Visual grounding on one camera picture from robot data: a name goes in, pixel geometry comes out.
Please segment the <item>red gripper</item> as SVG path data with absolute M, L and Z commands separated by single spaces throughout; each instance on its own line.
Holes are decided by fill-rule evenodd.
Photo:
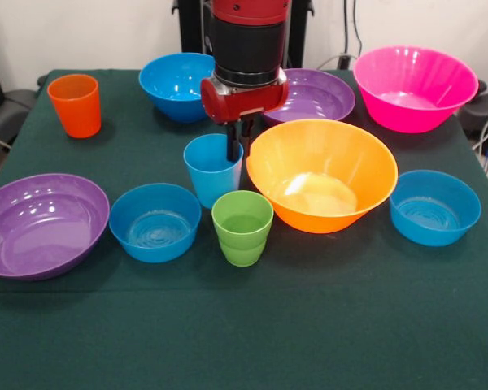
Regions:
M 282 68 L 277 79 L 269 85 L 257 88 L 240 88 L 222 83 L 215 76 L 201 82 L 201 99 L 207 116 L 216 124 L 226 124 L 227 159 L 236 162 L 240 156 L 240 142 L 235 122 L 250 115 L 273 111 L 285 104 L 289 85 Z M 241 126 L 243 156 L 250 152 L 254 119 L 245 119 Z

